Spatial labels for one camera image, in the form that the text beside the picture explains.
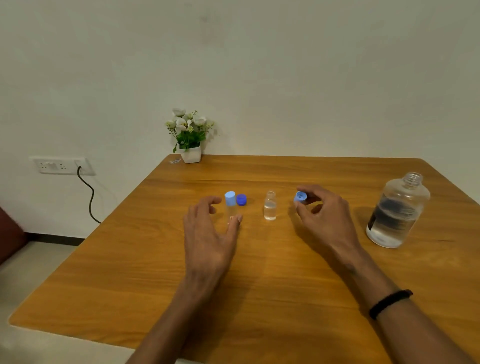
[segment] brown chair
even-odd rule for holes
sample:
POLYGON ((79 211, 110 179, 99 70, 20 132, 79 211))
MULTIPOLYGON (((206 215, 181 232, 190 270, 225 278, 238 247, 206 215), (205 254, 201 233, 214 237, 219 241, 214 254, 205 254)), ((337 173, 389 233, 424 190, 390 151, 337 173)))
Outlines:
POLYGON ((0 208, 0 264, 27 243, 24 231, 0 208))

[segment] dark baseboard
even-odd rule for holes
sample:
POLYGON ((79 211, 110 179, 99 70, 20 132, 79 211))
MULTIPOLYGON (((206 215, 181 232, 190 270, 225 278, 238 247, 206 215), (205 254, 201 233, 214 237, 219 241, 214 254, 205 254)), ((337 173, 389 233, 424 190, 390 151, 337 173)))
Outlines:
POLYGON ((70 236, 36 234, 34 232, 26 232, 25 235, 27 236, 27 240, 29 242, 41 242, 71 246, 79 246, 85 240, 82 238, 72 238, 70 236))

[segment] hand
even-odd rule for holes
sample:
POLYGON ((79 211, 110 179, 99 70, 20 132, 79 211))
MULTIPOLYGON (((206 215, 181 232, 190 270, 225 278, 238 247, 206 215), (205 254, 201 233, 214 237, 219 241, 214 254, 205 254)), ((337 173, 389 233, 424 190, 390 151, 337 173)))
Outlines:
POLYGON ((220 197, 206 197, 191 206, 183 218, 185 230, 187 290, 207 300, 230 268, 237 248, 237 235, 242 215, 233 218, 225 235, 218 234, 210 214, 216 209, 212 204, 222 202, 220 197))
POLYGON ((346 200, 319 185, 299 186, 297 189, 307 194, 307 205, 323 201, 323 205, 315 206, 311 212, 300 202, 295 205, 305 227, 320 243, 330 247, 340 262, 346 264, 363 251, 346 200))

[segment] potted plant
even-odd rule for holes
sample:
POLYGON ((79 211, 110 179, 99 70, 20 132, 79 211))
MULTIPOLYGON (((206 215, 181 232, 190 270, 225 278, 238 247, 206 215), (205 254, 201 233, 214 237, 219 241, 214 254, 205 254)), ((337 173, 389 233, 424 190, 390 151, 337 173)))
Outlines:
POLYGON ((214 122, 198 117, 198 112, 187 114, 184 109, 173 109, 173 120, 167 122, 168 132, 177 139, 173 153, 179 151, 185 163, 198 163, 202 159, 200 143, 206 139, 214 122))

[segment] power cord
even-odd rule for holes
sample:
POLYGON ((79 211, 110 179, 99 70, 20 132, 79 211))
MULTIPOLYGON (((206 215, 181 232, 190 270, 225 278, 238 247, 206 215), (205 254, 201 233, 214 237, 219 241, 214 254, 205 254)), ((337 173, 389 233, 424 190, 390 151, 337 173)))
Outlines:
POLYGON ((98 221, 93 215, 92 215, 92 201, 93 201, 93 196, 95 196, 95 190, 93 189, 92 186, 90 186, 87 182, 85 182, 85 180, 80 176, 80 168, 82 166, 78 166, 78 169, 77 169, 77 176, 78 178, 80 178, 80 180, 85 183, 88 187, 90 187, 90 189, 92 190, 92 197, 90 198, 90 203, 88 204, 88 212, 90 213, 90 216, 92 217, 93 220, 95 220, 96 222, 98 222, 99 224, 101 224, 102 222, 101 221, 98 221))

